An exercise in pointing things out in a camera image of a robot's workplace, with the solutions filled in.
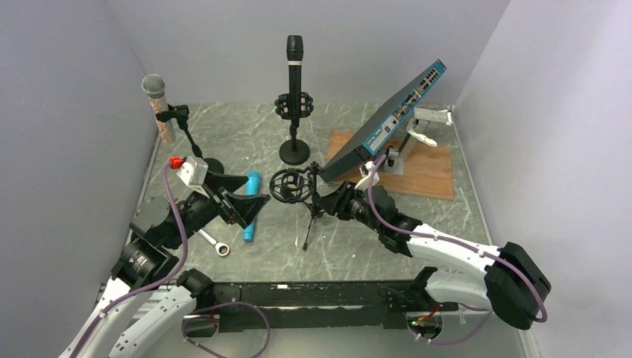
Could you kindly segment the blue microphone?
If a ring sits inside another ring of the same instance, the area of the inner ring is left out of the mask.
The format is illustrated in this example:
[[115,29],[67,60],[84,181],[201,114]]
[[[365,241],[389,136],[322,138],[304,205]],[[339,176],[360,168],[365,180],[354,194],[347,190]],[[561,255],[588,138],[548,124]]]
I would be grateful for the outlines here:
[[[261,183],[261,176],[257,171],[249,171],[247,173],[248,182],[246,188],[247,195],[255,195],[259,192],[259,186]],[[251,222],[244,230],[243,230],[243,240],[245,242],[252,242],[255,231],[255,221]]]

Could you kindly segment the black tripod shock mount stand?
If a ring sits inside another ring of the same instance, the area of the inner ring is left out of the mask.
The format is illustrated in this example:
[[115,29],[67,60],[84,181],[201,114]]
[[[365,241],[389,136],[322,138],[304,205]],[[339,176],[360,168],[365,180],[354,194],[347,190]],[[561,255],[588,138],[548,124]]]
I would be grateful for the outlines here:
[[274,199],[284,204],[304,204],[309,210],[310,222],[302,247],[304,251],[308,249],[312,223],[324,214],[324,209],[316,203],[320,197],[317,192],[317,176],[320,171],[320,165],[313,161],[303,169],[281,169],[269,181],[269,192]]

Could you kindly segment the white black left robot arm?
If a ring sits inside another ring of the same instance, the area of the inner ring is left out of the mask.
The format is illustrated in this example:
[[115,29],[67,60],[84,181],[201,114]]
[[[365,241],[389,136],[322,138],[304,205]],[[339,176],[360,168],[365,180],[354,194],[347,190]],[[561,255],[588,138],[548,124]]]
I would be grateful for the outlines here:
[[166,198],[149,198],[139,206],[130,224],[133,238],[62,357],[140,357],[176,321],[192,311],[204,313],[215,303],[214,282],[195,269],[183,270],[189,238],[217,217],[246,228],[271,198],[237,195],[247,176],[190,164],[170,167],[191,189],[189,197],[176,202],[165,180]]

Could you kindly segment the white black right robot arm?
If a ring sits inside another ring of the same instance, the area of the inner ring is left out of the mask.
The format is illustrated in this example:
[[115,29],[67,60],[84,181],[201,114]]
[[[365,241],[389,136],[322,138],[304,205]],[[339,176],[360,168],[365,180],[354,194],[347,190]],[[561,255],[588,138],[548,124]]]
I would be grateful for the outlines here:
[[419,273],[410,293],[412,303],[421,310],[436,303],[465,304],[491,310],[520,330],[548,318],[544,301],[552,285],[521,245],[485,245],[441,232],[401,213],[382,186],[362,191],[343,183],[317,197],[315,206],[341,221],[362,223],[395,254],[427,258],[452,268],[452,273],[438,268]]

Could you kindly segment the black clip microphone stand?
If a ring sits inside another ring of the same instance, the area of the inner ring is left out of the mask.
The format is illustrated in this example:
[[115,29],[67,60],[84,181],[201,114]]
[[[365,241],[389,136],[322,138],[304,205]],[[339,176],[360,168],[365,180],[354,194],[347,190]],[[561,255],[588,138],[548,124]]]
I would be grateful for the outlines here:
[[224,166],[219,160],[211,157],[204,157],[200,146],[197,145],[189,131],[189,107],[186,104],[181,104],[177,106],[172,106],[171,104],[167,104],[168,109],[166,111],[160,112],[156,114],[156,118],[159,123],[166,123],[168,120],[175,119],[177,122],[177,126],[179,129],[186,135],[187,140],[189,141],[193,154],[203,159],[209,166],[209,169],[212,172],[216,172],[219,174],[224,173]]

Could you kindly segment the black round base stand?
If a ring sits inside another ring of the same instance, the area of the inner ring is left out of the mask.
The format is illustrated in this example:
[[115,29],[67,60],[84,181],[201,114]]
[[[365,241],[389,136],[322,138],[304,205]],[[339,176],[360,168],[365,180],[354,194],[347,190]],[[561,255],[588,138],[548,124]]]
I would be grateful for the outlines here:
[[290,113],[289,93],[279,95],[274,105],[275,113],[279,115],[281,119],[291,122],[289,128],[291,138],[286,140],[279,147],[279,158],[285,164],[298,166],[306,162],[310,155],[309,146],[297,138],[297,129],[300,126],[300,120],[312,114],[314,110],[313,98],[307,92],[301,92],[297,114]]

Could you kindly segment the silver head glitter microphone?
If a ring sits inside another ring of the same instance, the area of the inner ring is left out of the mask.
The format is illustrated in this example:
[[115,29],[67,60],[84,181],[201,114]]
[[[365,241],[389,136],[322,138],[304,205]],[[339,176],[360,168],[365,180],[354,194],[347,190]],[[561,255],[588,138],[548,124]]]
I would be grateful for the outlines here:
[[165,97],[165,82],[156,74],[146,75],[142,80],[142,89],[149,97],[154,112],[158,133],[164,144],[172,144],[176,139],[174,126],[170,119],[161,120],[159,114],[168,112],[168,102]]

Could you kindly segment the black microphone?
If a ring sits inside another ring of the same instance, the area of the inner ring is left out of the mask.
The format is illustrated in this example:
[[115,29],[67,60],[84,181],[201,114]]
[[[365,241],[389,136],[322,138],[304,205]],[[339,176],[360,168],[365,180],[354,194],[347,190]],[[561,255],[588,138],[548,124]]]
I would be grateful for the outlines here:
[[303,48],[303,38],[300,35],[288,36],[286,42],[289,94],[288,111],[293,118],[300,117]]

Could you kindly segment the silver ratchet wrench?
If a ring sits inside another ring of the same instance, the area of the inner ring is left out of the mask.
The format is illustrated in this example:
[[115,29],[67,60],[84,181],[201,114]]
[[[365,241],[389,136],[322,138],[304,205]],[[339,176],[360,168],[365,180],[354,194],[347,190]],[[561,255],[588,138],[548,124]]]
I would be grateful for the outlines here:
[[203,237],[215,249],[215,252],[218,254],[218,256],[226,257],[230,254],[229,245],[223,242],[219,242],[210,234],[208,234],[205,230],[199,230],[197,234]]

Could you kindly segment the wooden board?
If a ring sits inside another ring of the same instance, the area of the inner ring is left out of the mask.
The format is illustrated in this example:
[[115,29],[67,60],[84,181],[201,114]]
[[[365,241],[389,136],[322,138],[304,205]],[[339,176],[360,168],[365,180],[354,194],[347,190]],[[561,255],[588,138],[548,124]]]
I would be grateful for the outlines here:
[[[350,132],[331,132],[326,158],[332,159],[351,137]],[[333,182],[342,183],[344,180],[358,182],[360,179],[361,174],[356,167]],[[443,145],[430,147],[416,144],[403,162],[403,174],[380,172],[378,184],[384,186],[389,192],[452,201],[454,199],[452,180],[451,149]]]

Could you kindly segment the blue network switch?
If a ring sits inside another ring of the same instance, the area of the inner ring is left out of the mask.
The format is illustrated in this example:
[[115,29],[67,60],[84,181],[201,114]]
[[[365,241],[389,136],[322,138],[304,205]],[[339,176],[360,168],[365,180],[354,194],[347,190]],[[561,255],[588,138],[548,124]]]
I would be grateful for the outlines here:
[[320,178],[329,183],[375,157],[383,145],[402,127],[407,117],[446,71],[437,59],[427,69],[392,95],[328,160]]

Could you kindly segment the grey metal bracket stand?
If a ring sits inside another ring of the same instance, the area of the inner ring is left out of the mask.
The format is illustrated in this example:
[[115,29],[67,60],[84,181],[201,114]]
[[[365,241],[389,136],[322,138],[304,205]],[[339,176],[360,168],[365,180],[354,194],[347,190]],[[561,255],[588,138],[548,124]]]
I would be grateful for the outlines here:
[[398,148],[395,148],[392,145],[387,147],[384,151],[386,159],[384,160],[384,163],[380,165],[379,171],[395,175],[403,175],[405,161],[408,159],[417,143],[422,143],[428,147],[436,148],[437,142],[425,135],[423,133],[424,129],[418,130],[417,127],[421,122],[425,122],[427,125],[431,122],[436,122],[451,126],[453,124],[452,112],[454,109],[454,105],[449,105],[447,108],[441,110],[415,107],[413,117],[406,123],[406,135],[402,144]]

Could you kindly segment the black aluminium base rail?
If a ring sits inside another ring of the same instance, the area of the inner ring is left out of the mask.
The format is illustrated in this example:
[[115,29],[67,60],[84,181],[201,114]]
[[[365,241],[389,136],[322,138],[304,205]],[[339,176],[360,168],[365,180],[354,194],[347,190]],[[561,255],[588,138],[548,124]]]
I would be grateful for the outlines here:
[[407,280],[280,283],[204,283],[177,279],[165,289],[188,290],[196,307],[218,317],[222,333],[244,330],[381,326],[404,327],[402,315],[439,316],[455,302],[438,303]]

